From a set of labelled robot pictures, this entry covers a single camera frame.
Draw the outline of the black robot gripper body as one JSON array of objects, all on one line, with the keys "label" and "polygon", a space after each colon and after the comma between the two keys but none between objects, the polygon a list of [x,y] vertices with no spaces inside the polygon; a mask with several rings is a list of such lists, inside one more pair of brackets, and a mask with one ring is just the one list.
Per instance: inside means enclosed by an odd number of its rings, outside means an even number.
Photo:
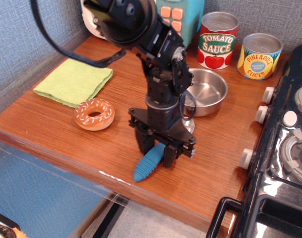
[{"label": "black robot gripper body", "polygon": [[157,104],[150,101],[148,96],[145,96],[145,99],[147,109],[130,108],[128,113],[131,118],[136,118],[159,131],[167,131],[173,123],[183,118],[185,95],[173,99],[169,104]]}]

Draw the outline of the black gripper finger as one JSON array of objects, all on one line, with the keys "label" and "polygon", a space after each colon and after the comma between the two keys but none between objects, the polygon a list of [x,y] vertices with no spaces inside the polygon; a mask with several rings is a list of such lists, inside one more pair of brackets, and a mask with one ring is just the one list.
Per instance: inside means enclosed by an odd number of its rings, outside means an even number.
[{"label": "black gripper finger", "polygon": [[181,148],[177,148],[174,145],[167,145],[164,149],[163,166],[170,168],[176,158],[182,153]]},{"label": "black gripper finger", "polygon": [[155,139],[152,137],[152,133],[140,128],[135,129],[136,140],[140,149],[140,152],[145,155],[155,144]]}]

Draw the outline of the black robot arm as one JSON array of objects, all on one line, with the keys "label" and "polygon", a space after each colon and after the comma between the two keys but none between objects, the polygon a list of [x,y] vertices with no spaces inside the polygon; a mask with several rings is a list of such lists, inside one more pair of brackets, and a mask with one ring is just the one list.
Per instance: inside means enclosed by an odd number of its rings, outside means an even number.
[{"label": "black robot arm", "polygon": [[163,143],[166,168],[181,154],[192,156],[196,139],[182,120],[193,75],[182,38],[158,15],[152,0],[86,0],[83,4],[97,17],[97,28],[109,43],[141,60],[147,108],[129,110],[140,151],[146,154],[156,141]]}]

